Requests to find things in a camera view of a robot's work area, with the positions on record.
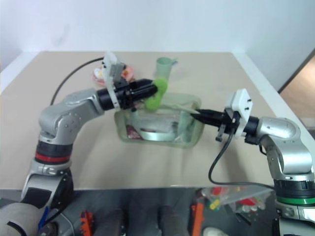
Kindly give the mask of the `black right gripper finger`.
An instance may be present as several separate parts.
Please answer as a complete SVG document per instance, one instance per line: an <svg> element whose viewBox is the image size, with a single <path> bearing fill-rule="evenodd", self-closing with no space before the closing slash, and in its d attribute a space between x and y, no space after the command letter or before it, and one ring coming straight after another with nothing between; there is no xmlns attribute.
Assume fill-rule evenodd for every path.
<svg viewBox="0 0 315 236"><path fill-rule="evenodd" d="M210 109L199 109L198 111L203 118L221 118L224 116L223 112Z"/></svg>
<svg viewBox="0 0 315 236"><path fill-rule="evenodd" d="M222 124L221 115L216 114L191 114L191 116L197 121L211 125L215 127L220 127Z"/></svg>

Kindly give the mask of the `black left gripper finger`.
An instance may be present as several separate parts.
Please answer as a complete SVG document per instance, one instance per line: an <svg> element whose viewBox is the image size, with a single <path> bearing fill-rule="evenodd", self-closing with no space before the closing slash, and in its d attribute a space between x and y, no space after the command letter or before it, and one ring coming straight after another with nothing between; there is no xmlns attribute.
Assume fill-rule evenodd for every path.
<svg viewBox="0 0 315 236"><path fill-rule="evenodd" d="M139 88L139 87L143 87L146 85L150 85L152 84L153 80L151 79L138 79L134 81L135 87Z"/></svg>
<svg viewBox="0 0 315 236"><path fill-rule="evenodd" d="M136 100L146 99L158 91L155 85L146 85L136 89Z"/></svg>

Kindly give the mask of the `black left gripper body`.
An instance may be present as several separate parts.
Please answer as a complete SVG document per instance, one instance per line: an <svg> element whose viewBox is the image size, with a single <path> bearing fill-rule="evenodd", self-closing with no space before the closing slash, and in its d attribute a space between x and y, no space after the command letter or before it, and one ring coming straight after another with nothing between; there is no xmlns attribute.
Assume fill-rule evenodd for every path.
<svg viewBox="0 0 315 236"><path fill-rule="evenodd" d="M127 81L124 77L114 82L115 94L121 110L130 109L134 107L135 104L141 102L141 99L136 98L133 94L140 88L140 85L140 80L132 79L131 81Z"/></svg>

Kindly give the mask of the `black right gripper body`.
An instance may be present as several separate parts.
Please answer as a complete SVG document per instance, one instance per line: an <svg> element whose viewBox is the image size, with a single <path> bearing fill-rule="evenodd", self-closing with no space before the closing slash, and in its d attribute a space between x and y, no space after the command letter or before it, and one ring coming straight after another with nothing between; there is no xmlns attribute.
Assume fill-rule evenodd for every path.
<svg viewBox="0 0 315 236"><path fill-rule="evenodd" d="M240 118L240 114L236 111L232 112L232 116L230 116L227 111L219 112L219 128L215 140L221 142L223 140L223 134L234 135L239 127Z"/></svg>

